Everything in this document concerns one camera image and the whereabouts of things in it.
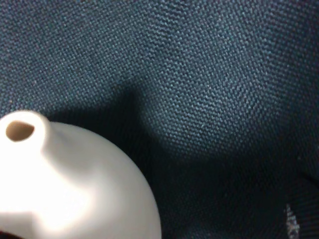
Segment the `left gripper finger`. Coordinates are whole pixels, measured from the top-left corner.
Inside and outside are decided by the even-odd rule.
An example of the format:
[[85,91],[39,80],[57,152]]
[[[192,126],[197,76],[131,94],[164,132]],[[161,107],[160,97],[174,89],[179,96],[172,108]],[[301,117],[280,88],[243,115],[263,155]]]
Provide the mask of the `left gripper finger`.
[[290,204],[286,204],[286,229],[287,236],[289,239],[299,239],[300,238],[300,225],[297,221],[297,217],[291,208]]

